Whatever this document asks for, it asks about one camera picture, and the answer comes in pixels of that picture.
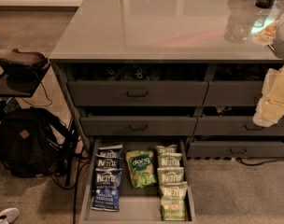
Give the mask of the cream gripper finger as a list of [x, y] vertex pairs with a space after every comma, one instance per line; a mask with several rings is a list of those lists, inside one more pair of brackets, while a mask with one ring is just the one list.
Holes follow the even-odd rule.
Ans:
[[271, 127], [284, 116], [284, 105], [261, 98], [253, 116], [253, 122], [261, 127]]

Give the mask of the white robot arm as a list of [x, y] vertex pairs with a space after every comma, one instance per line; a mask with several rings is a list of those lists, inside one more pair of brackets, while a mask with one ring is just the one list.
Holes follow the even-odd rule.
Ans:
[[[253, 37], [258, 45], [270, 47], [284, 61], [284, 13]], [[262, 98], [256, 106], [253, 122], [271, 127], [284, 116], [284, 64], [278, 70], [270, 68], [264, 78]]]

